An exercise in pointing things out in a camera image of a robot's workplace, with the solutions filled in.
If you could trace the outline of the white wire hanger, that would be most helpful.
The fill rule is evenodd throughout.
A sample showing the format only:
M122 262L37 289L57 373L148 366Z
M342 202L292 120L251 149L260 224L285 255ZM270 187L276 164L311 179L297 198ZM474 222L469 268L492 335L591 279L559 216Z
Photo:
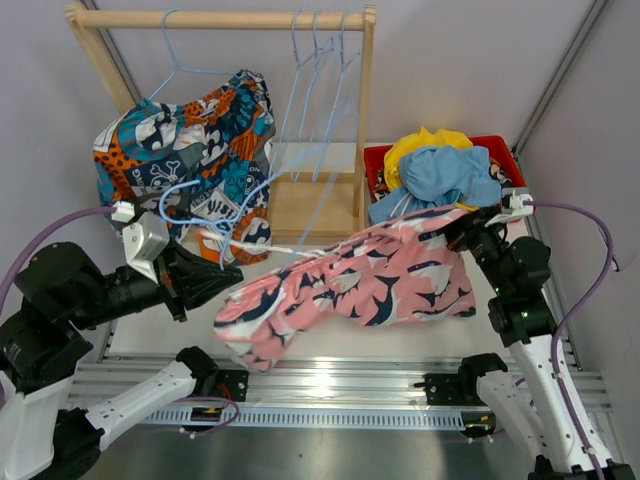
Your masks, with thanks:
M273 253L282 253L282 254L292 254L295 256L300 256L300 257L307 257L307 258L317 258L318 255L311 252L311 251L299 251L299 250L294 250L292 248L288 248L288 247L282 247L282 246L273 246L273 245L264 245L264 244L255 244L255 243L248 243L248 242L241 242L241 241L236 241L236 240L227 240L226 237L224 235L221 235L219 233L214 233L211 232L207 229L204 228L198 228L197 229L197 234L203 238L206 238L208 240L216 240L216 241L221 241L224 245L227 246L234 246L237 248L240 248L242 250L245 251L249 251L252 253L257 253L258 251L269 251L269 252L273 252Z

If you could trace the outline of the light blue shorts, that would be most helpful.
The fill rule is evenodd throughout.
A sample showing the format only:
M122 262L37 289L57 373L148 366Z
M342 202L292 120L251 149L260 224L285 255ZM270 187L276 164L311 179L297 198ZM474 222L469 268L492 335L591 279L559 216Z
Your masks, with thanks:
M501 199L502 186L490 170L489 151L484 147L422 147L400 159L400 186L369 206L370 220L377 224L457 203L493 206Z

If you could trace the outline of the pink white patterned shorts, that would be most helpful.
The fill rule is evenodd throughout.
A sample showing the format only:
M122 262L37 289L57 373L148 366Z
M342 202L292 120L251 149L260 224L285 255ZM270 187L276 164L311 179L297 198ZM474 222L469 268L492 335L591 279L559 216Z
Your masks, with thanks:
M471 317L476 299L446 227L456 207L405 214L230 292L213 330L245 367L267 371L299 334L341 316L362 327Z

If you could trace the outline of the yellow shorts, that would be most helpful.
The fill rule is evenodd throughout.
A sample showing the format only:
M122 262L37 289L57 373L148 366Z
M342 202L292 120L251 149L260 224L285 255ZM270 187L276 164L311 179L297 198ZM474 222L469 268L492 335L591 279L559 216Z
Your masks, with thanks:
M401 185L399 173L400 160L423 147L451 146L459 150L473 147L472 141L462 132L439 129L431 133L421 126L417 133L412 133L396 141L385 153L383 159L383 175L386 186L390 191Z

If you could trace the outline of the blue orange patchwork shorts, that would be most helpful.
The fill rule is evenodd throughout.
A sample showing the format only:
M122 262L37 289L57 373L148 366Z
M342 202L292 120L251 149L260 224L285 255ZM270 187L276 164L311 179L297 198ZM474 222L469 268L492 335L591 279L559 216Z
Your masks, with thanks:
M250 70L183 105L144 99L94 140L100 202L128 201L158 213L170 187L199 176L219 181L234 162L271 172L275 133L266 81ZM193 229L168 224L176 241Z

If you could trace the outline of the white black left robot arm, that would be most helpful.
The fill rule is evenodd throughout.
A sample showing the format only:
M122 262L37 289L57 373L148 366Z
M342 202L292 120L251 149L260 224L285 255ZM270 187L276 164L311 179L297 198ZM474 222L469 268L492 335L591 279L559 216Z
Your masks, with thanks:
M170 243L144 275L130 266L104 274L71 242L51 244L19 264L20 309L1 327L1 475L76 479L122 434L163 407L209 398L218 367L188 347L155 376L89 408L66 401L79 360L91 349L83 331L164 305L177 321L242 280Z

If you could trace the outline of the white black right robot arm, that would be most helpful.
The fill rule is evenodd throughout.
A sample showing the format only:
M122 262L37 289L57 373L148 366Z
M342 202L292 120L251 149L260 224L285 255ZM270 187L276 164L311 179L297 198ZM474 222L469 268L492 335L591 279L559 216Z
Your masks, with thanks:
M502 239L492 208L465 213L445 229L453 251L468 251L494 291L492 328L520 369L522 397L496 354L465 358L458 395L483 402L531 459L532 479L631 479L632 467L615 461L579 397L560 344L561 328L543 295L550 249L523 236Z

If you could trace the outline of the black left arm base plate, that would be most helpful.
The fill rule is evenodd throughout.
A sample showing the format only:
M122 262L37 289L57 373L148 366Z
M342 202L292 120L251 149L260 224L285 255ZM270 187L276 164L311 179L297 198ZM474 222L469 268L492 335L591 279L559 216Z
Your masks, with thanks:
M193 346L182 349L176 356L184 363L196 380L190 397L221 397L244 402L247 396L249 372L237 369L221 369L202 349Z

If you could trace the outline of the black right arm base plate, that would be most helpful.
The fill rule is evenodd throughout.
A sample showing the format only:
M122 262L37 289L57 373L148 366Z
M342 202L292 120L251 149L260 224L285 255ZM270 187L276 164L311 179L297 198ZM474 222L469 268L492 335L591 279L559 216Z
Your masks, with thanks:
M508 371L502 358L496 353L478 354L463 358L455 373L424 374L413 387L424 391L431 406L485 406L476 382L494 371Z

